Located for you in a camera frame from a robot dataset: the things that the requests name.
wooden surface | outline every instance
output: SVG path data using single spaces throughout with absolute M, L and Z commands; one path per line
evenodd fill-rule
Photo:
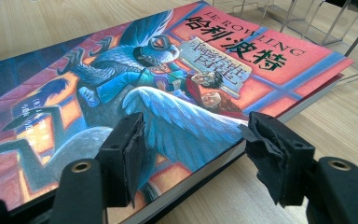
M 1 0 L 0 60 L 191 2 L 195 1 Z M 231 12 L 232 7 L 224 10 Z M 318 20 L 321 25 L 337 9 L 327 10 Z M 271 18 L 263 25 L 280 28 Z M 358 21 L 345 41 L 351 43 L 357 34 Z M 287 125 L 316 146 L 316 158 L 336 156 L 358 165 L 358 70 L 350 67 L 343 73 L 346 79 Z M 307 222 L 304 206 L 275 206 L 255 173 L 253 164 L 240 158 L 159 223 Z

clamp jaw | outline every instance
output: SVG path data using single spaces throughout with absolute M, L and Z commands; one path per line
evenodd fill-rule
M 21 212 L 9 213 L 0 201 L 0 223 L 107 223 L 106 207 L 134 204 L 146 152 L 143 128 L 141 113 L 124 118 L 95 159 L 64 168 L 58 190 Z M 309 223 L 358 223 L 356 165 L 332 157 L 316 161 L 314 146 L 265 114 L 252 112 L 249 125 L 240 128 L 257 177 L 275 203 L 301 205 L 307 197 Z
M 275 203 L 309 199 L 309 223 L 358 223 L 358 167 L 339 158 L 313 158 L 315 148 L 277 119 L 252 112 L 246 153 Z

light wood grain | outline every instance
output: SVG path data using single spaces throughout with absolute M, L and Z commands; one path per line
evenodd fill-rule
M 0 60 L 191 2 L 195 1 L 1 0 Z M 232 7 L 224 10 L 232 12 Z M 326 10 L 317 21 L 322 27 L 334 19 L 338 9 L 328 6 Z M 281 27 L 272 18 L 266 18 L 263 25 Z M 285 32 L 296 35 L 288 29 Z M 351 43 L 357 35 L 358 21 L 344 41 Z M 344 74 L 352 78 L 343 80 L 287 125 L 317 147 L 316 158 L 337 156 L 358 165 L 358 71 L 348 68 Z M 159 223 L 307 222 L 304 206 L 275 206 L 255 173 L 253 164 L 240 158 Z
M 306 4 L 309 1 L 306 0 L 298 0 L 296 3 L 297 7 L 301 7 L 301 5 Z M 318 4 L 320 1 L 314 1 L 314 5 Z M 216 0 L 215 6 L 219 9 L 225 11 L 226 13 L 236 15 L 238 17 L 242 17 L 246 20 L 252 21 L 254 23 L 259 22 L 260 10 L 256 9 L 255 4 L 246 5 L 244 7 L 244 11 L 241 13 L 241 3 L 242 0 Z M 289 0 L 269 0 L 269 4 L 281 9 L 288 9 L 290 6 L 291 1 Z M 327 33 L 332 26 L 336 16 L 338 15 L 339 11 L 341 10 L 340 7 L 333 6 L 328 3 L 323 3 L 321 9 L 316 15 L 315 20 L 312 22 L 314 27 L 317 27 L 319 30 Z M 336 28 L 332 32 L 332 36 L 339 37 L 343 35 L 342 30 L 349 26 L 351 23 L 351 16 L 348 16 L 347 13 L 344 14 L 341 20 L 338 21 Z M 273 17 L 267 15 L 265 19 L 262 21 L 261 25 L 267 26 L 268 28 L 280 30 L 282 24 L 278 22 Z M 291 36 L 295 36 L 297 38 L 301 38 L 301 35 L 287 27 L 283 29 L 283 32 L 289 34 Z M 337 42 L 334 45 L 327 45 L 326 47 L 336 50 L 342 54 L 345 54 L 349 48 L 349 46 L 355 41 L 358 36 L 358 19 L 356 20 L 355 24 L 351 26 L 351 29 L 348 33 L 344 36 L 343 40 Z M 355 64 L 347 68 L 342 72 L 346 76 L 345 81 L 341 81 L 342 83 L 346 83 L 348 81 L 354 80 L 356 78 L 351 78 L 353 76 L 358 76 L 358 45 L 353 53 L 349 56 L 350 58 L 355 60 Z

hardcover book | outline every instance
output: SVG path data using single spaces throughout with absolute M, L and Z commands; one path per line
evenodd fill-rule
M 290 119 L 351 60 L 198 2 L 0 62 L 0 199 L 21 210 L 95 158 L 123 117 L 145 117 L 135 204 L 144 222 L 239 157 L 250 111 Z

feathered wing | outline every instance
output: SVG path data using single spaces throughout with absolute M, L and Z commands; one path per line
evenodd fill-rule
M 241 140 L 245 121 L 213 114 L 149 87 L 130 91 L 125 114 L 143 112 L 146 146 L 196 171 Z
M 133 21 L 120 38 L 119 45 L 145 46 L 151 36 L 160 35 L 173 15 L 173 10 Z

